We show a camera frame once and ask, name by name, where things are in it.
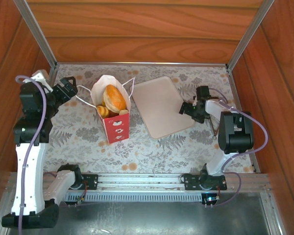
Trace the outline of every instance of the wooden wall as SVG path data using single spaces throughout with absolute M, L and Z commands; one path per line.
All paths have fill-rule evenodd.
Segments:
M 256 154 L 288 234 L 294 234 L 294 0 L 275 0 L 233 70 L 242 107 L 265 124 Z M 255 146 L 262 144 L 255 129 Z
M 28 0 L 60 62 L 228 63 L 263 0 Z
M 50 70 L 13 0 L 0 0 L 0 198 L 12 170 L 16 170 L 13 126 L 21 115 L 18 74 Z

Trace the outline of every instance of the floral tablecloth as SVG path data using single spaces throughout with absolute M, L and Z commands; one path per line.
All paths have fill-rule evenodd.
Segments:
M 228 75 L 225 68 L 60 65 L 56 83 L 62 77 L 74 76 L 78 85 L 89 89 L 101 77 L 115 76 L 121 83 L 136 77 L 136 83 L 168 76 L 181 97 L 190 100 L 196 87 L 208 85 L 221 90 L 232 105 Z M 88 91 L 79 96 L 91 102 Z M 108 144 L 103 127 L 94 108 L 76 97 L 59 108 L 52 118 L 53 129 L 46 153 L 45 171 L 56 171 L 60 165 L 79 164 L 82 172 L 96 173 L 197 173 L 218 149 L 209 122 L 195 123 L 189 129 L 154 140 L 147 132 L 131 98 L 130 139 Z M 249 156 L 236 158 L 228 171 L 252 173 Z

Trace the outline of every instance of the table surface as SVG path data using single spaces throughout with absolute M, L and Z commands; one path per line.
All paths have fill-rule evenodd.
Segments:
M 78 85 L 89 89 L 104 74 L 121 83 L 136 77 L 136 83 L 161 76 L 173 81 L 181 97 L 190 100 L 196 87 L 208 85 L 221 90 L 234 105 L 228 75 L 218 67 L 165 67 L 115 65 L 60 65 L 60 78 L 74 76 Z M 125 85 L 129 91 L 130 83 Z M 79 90 L 79 97 L 91 102 L 89 92 Z M 76 97 L 59 108 L 52 118 L 44 171 L 56 171 L 60 165 L 79 164 L 82 172 L 96 173 L 198 173 L 217 152 L 209 122 L 195 125 L 171 136 L 154 140 L 146 130 L 131 98 L 130 139 L 108 144 L 95 109 Z M 252 173 L 249 156 L 236 158 L 227 171 Z

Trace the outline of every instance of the metal floor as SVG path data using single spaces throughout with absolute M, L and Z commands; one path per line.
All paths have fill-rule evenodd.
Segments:
M 230 197 L 223 194 L 223 199 Z M 11 230 L 10 235 L 17 235 Z M 240 193 L 231 203 L 205 208 L 201 203 L 114 202 L 61 208 L 53 229 L 24 235 L 267 235 L 259 193 Z

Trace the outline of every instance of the beige tray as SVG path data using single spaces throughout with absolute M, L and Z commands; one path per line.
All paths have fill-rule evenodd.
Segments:
M 133 99 L 149 135 L 159 139 L 194 125 L 179 114 L 183 99 L 169 77 L 159 77 L 134 85 Z

